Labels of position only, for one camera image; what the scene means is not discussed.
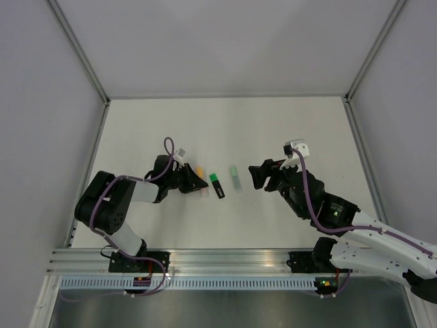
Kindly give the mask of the translucent green highlighter pen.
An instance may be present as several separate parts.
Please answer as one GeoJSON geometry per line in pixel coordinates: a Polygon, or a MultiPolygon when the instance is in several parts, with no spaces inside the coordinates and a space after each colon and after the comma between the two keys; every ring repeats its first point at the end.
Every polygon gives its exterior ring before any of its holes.
{"type": "Polygon", "coordinates": [[[233,175],[232,180],[233,180],[233,184],[234,184],[234,188],[235,188],[236,192],[242,193],[242,185],[240,182],[239,175],[238,174],[233,175]]]}

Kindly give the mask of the dark green highlighter pen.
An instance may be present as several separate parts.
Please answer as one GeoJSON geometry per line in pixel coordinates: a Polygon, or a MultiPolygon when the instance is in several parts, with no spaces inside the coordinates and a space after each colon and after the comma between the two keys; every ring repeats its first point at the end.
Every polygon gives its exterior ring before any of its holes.
{"type": "Polygon", "coordinates": [[[214,190],[218,196],[219,199],[223,199],[225,197],[224,190],[218,180],[215,180],[212,182],[212,186],[214,187],[214,190]]]}

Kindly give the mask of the orange highlighter pen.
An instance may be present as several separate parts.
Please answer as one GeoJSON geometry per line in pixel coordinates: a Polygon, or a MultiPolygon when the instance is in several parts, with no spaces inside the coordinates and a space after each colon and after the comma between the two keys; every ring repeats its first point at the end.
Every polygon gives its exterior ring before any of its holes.
{"type": "Polygon", "coordinates": [[[202,196],[202,197],[208,197],[208,196],[209,196],[209,190],[208,190],[208,188],[202,188],[202,189],[201,189],[201,196],[202,196]]]}

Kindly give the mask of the bright green pen cap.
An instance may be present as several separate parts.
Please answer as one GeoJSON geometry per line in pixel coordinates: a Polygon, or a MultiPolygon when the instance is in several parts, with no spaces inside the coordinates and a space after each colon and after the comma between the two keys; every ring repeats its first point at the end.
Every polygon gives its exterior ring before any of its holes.
{"type": "Polygon", "coordinates": [[[210,178],[211,182],[216,182],[216,181],[218,181],[218,177],[217,177],[216,174],[210,174],[210,175],[209,175],[209,178],[210,178]]]}

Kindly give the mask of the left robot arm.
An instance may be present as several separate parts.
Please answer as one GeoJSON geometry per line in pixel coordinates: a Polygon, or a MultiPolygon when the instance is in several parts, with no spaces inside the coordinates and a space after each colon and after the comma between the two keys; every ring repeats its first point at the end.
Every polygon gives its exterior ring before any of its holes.
{"type": "Polygon", "coordinates": [[[113,248],[109,259],[111,273],[158,273],[168,269],[169,253],[147,250],[147,243],[127,223],[133,202],[161,203],[171,190],[182,194],[200,191],[208,183],[177,155],[157,156],[144,179],[118,178],[99,171],[79,199],[74,217],[113,248]]]}

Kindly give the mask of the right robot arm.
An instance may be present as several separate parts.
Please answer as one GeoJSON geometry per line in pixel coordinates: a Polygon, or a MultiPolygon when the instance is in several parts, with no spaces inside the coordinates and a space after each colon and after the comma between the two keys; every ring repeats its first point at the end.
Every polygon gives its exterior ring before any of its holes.
{"type": "Polygon", "coordinates": [[[436,302],[436,246],[378,221],[342,197],[328,193],[307,169],[268,159],[250,166],[255,189],[277,191],[297,217],[323,233],[311,263],[319,271],[350,269],[381,275],[436,302]]]}

